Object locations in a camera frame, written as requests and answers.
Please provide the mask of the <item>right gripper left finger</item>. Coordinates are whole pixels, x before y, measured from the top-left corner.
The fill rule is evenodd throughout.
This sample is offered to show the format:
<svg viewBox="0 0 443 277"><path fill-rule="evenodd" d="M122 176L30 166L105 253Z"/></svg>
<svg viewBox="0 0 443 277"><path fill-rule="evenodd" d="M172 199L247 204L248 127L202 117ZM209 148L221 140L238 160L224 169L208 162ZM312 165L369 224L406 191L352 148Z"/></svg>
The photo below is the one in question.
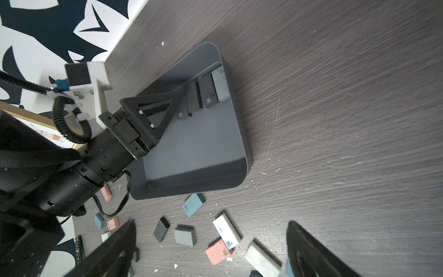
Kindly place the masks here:
<svg viewBox="0 0 443 277"><path fill-rule="evenodd" d="M67 276L128 277L136 248L136 235L136 223L129 219Z"/></svg>

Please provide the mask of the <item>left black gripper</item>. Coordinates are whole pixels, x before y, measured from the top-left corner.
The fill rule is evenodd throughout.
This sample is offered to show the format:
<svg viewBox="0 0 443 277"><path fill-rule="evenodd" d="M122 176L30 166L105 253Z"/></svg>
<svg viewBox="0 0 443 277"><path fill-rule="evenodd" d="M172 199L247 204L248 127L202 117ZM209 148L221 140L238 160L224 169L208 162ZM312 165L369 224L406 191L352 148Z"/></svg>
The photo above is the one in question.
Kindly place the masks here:
<svg viewBox="0 0 443 277"><path fill-rule="evenodd" d="M159 143L182 98L182 92L170 91L120 100L124 110L104 113L101 119L107 129L78 149L81 161L76 171L93 184L118 179L135 159ZM159 123L150 120L161 113Z"/></svg>

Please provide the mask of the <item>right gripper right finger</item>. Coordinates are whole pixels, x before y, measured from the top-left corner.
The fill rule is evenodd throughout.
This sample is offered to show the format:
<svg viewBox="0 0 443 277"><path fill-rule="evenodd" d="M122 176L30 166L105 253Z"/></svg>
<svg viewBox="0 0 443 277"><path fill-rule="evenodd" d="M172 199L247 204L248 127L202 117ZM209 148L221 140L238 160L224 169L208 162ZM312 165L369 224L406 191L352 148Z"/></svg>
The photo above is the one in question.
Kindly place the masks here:
<svg viewBox="0 0 443 277"><path fill-rule="evenodd" d="M288 265L296 277L358 277L335 254L292 220L286 232Z"/></svg>

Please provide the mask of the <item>dark grey storage box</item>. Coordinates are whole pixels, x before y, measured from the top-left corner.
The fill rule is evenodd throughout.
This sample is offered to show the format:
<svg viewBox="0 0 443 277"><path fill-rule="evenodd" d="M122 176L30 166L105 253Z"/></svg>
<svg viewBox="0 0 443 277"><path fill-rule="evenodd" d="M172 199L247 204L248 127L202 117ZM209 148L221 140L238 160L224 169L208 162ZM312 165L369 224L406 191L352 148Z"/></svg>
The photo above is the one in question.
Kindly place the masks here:
<svg viewBox="0 0 443 277"><path fill-rule="evenodd" d="M230 98L188 113L186 86L223 66ZM180 59L141 92L142 96L167 91L183 93L159 144L133 161L131 196L136 200L238 187L252 166L234 84L217 46L205 42Z"/></svg>

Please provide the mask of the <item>blue eraser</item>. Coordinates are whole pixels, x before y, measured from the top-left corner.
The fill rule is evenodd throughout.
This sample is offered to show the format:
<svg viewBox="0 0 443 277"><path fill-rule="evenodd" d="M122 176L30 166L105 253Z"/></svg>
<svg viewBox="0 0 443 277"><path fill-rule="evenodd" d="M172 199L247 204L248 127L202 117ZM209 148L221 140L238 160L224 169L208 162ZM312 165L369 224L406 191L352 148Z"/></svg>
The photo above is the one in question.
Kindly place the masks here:
<svg viewBox="0 0 443 277"><path fill-rule="evenodd" d="M223 102L230 98L230 90L227 82L227 77L223 66L219 66L211 72L213 84L215 87L218 101Z"/></svg>

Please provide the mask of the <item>teal eraser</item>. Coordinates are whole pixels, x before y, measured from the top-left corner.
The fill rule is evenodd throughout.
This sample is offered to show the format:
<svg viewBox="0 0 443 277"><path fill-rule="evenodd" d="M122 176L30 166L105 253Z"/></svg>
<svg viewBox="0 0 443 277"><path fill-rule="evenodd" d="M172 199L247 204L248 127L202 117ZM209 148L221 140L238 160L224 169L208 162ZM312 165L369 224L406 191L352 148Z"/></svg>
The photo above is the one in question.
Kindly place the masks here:
<svg viewBox="0 0 443 277"><path fill-rule="evenodd" d="M194 193L184 202L182 208L188 218L191 218L205 203L202 193Z"/></svg>

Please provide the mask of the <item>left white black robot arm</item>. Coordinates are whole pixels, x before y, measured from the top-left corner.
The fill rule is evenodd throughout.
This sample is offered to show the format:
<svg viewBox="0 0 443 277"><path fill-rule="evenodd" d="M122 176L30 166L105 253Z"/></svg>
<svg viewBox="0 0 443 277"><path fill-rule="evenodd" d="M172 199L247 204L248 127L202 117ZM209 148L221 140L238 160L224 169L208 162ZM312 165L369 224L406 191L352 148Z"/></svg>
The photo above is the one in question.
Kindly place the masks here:
<svg viewBox="0 0 443 277"><path fill-rule="evenodd" d="M39 275L64 232L59 217L85 214L103 186L160 141L182 100L171 91L121 100L107 129L81 148L60 148L1 113L1 275Z"/></svg>

